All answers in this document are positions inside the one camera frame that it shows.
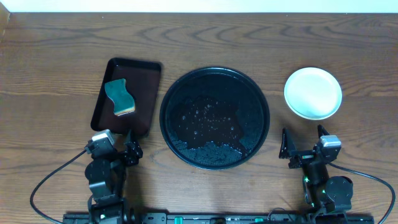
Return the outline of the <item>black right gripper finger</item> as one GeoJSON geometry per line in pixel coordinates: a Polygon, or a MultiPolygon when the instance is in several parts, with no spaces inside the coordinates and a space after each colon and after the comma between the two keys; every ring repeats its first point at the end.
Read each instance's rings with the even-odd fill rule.
{"type": "Polygon", "coordinates": [[[297,149],[287,128],[282,129],[282,143],[279,152],[279,159],[290,159],[297,154],[297,149]]]}
{"type": "Polygon", "coordinates": [[[317,132],[318,132],[318,137],[322,137],[322,136],[328,136],[330,133],[322,126],[322,125],[318,125],[317,126],[317,132]]]}

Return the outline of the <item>green yellow sponge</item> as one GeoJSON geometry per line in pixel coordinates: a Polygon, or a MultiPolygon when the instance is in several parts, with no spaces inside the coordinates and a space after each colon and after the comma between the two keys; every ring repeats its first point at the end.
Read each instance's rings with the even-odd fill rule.
{"type": "Polygon", "coordinates": [[[116,116],[133,113],[136,110],[134,97],[127,91],[126,79],[117,79],[104,85],[107,97],[113,102],[116,116]]]}

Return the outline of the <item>mint green plate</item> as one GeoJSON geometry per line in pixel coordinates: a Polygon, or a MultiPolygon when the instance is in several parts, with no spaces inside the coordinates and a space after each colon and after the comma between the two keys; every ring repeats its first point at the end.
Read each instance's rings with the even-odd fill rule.
{"type": "Polygon", "coordinates": [[[287,79],[284,98],[298,116],[309,120],[323,120],[334,115],[343,100],[338,80],[328,71],[305,67],[287,79]]]}

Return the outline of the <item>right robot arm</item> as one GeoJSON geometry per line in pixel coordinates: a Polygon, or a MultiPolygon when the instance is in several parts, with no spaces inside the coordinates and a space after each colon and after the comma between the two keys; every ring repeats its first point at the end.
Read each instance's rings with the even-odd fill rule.
{"type": "Polygon", "coordinates": [[[341,141],[318,125],[318,142],[311,150],[299,151],[287,128],[282,130],[279,158],[289,160],[290,169],[302,169],[305,201],[312,206],[309,223],[348,223],[352,208],[353,182],[345,176],[330,177],[326,165],[337,158],[341,141]]]}

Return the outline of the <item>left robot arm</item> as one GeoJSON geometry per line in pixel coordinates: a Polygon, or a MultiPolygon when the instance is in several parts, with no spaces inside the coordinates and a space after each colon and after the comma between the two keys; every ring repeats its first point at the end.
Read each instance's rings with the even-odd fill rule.
{"type": "Polygon", "coordinates": [[[125,150],[115,148],[116,140],[110,130],[96,133],[85,146],[93,161],[85,169],[89,182],[91,199],[88,203],[88,223],[135,223],[134,210],[124,197],[123,189],[127,179],[127,168],[139,163],[143,151],[128,131],[124,140],[125,150]]]}

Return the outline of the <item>dark rectangular tray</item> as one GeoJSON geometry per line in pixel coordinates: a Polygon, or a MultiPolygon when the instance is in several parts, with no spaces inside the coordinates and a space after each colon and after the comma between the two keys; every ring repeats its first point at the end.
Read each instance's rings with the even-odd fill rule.
{"type": "Polygon", "coordinates": [[[140,138],[148,134],[159,90],[162,72],[160,62],[112,58],[108,61],[91,119],[94,131],[110,130],[115,134],[126,135],[132,132],[140,138]],[[134,98],[132,112],[121,115],[114,113],[114,101],[105,90],[105,84],[124,79],[126,91],[134,98]]]}

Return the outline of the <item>round black tray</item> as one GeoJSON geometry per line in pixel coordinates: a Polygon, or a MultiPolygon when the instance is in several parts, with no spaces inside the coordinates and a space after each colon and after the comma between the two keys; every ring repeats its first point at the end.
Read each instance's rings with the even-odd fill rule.
{"type": "Polygon", "coordinates": [[[262,147],[269,105],[249,76],[226,67],[204,67],[180,77],[162,100],[159,124],[171,151],[206,170],[236,167],[262,147]]]}

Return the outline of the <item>wooden side panel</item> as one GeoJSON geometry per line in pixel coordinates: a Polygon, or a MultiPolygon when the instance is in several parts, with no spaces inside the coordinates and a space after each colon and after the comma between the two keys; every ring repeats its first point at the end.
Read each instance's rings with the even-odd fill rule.
{"type": "Polygon", "coordinates": [[[11,13],[0,3],[0,40],[3,40],[11,13]]]}

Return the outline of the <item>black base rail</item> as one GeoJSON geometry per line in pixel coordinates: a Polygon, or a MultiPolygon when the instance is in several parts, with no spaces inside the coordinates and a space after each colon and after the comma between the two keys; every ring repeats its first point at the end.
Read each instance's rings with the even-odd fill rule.
{"type": "Polygon", "coordinates": [[[354,223],[372,224],[374,219],[367,215],[319,215],[311,220],[309,215],[272,213],[265,215],[194,215],[145,213],[132,218],[138,224],[260,224],[260,223],[354,223]]]}

